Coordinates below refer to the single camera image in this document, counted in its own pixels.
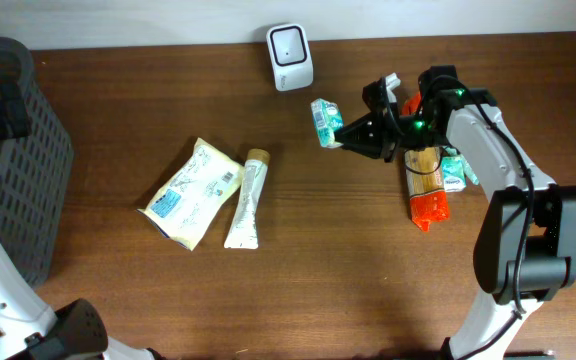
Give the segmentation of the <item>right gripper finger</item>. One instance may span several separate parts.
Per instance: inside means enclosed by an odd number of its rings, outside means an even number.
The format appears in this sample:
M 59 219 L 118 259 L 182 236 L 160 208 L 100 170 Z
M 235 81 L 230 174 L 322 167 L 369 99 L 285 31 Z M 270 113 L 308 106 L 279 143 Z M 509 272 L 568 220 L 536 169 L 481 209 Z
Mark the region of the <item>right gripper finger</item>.
M 374 138 L 374 114 L 368 113 L 334 132 L 339 143 L 363 143 Z
M 342 148 L 371 159 L 380 159 L 382 157 L 383 143 L 370 140 L 344 141 Z

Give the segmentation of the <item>orange spaghetti pack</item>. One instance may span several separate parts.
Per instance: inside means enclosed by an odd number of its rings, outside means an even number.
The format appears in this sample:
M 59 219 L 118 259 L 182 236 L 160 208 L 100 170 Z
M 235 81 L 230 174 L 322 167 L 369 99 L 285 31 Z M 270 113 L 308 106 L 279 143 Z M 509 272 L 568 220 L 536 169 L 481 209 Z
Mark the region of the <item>orange spaghetti pack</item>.
M 405 150 L 403 155 L 411 220 L 423 232 L 450 218 L 440 159 L 437 147 Z

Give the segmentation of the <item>small teal tissue pack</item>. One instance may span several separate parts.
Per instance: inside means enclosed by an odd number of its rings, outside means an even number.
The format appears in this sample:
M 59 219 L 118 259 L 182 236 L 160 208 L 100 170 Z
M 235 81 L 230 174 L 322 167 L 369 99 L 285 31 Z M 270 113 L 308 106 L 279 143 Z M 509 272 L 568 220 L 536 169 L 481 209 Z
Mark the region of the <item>small teal tissue pack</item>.
M 341 111 L 336 103 L 324 99 L 316 99 L 311 104 L 314 127 L 320 146 L 323 148 L 338 148 L 334 133 L 344 127 Z

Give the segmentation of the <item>kleenex tissue pocket pack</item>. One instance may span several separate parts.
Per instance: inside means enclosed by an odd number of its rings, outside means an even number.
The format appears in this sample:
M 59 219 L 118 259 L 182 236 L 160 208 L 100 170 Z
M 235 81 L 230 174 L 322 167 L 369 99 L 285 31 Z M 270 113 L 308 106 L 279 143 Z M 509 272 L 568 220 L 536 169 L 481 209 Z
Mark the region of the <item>kleenex tissue pocket pack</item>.
M 441 169 L 446 192 L 461 192 L 467 187 L 462 160 L 459 156 L 444 157 Z

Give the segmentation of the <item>teal wet wipes pack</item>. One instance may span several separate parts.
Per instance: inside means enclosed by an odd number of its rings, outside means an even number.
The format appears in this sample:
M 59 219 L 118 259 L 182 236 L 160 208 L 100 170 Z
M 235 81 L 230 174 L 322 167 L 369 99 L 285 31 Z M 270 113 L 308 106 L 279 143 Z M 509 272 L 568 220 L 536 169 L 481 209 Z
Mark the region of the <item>teal wet wipes pack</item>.
M 456 157 L 461 161 L 464 175 L 471 181 L 473 185 L 478 186 L 480 181 L 465 157 L 455 148 L 445 146 L 444 150 L 449 156 Z

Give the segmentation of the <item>white beige tube pack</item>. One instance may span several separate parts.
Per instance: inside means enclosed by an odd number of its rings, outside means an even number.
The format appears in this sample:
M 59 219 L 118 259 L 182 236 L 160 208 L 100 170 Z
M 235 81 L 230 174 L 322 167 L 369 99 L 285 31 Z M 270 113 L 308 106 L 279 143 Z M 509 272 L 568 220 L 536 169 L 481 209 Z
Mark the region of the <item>white beige tube pack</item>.
M 231 227 L 224 242 L 225 248 L 258 248 L 256 211 L 264 186 L 270 154 L 263 149 L 251 149 L 244 166 L 239 200 Z

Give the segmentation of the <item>white cream food pouch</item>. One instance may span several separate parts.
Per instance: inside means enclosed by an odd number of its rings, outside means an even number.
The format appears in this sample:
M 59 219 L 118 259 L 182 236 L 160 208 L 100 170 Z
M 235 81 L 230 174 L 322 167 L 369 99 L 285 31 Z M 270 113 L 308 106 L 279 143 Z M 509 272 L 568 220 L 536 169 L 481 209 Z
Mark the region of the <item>white cream food pouch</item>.
M 244 167 L 199 138 L 187 162 L 140 210 L 160 232 L 192 251 L 241 186 Z

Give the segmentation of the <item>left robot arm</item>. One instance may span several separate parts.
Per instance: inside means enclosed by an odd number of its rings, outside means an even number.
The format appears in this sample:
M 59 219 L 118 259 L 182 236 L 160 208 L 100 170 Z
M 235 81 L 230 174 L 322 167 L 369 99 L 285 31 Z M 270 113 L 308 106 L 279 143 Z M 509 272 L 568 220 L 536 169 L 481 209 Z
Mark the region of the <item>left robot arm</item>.
M 0 359 L 157 359 L 107 333 L 80 298 L 55 310 L 48 275 L 73 151 L 32 70 L 0 67 Z

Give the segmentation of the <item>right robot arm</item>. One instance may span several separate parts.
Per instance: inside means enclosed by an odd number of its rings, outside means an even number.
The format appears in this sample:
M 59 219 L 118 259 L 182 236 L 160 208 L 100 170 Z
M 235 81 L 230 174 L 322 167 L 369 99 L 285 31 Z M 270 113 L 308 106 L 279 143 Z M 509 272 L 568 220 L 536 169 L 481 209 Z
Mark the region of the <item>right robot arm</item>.
M 440 359 L 505 359 L 524 322 L 576 280 L 576 186 L 560 186 L 525 153 L 496 99 L 453 65 L 419 75 L 420 104 L 396 112 L 387 78 L 367 85 L 369 112 L 335 133 L 342 149 L 390 162 L 401 150 L 448 146 L 467 160 L 489 205 L 474 253 L 479 290 Z

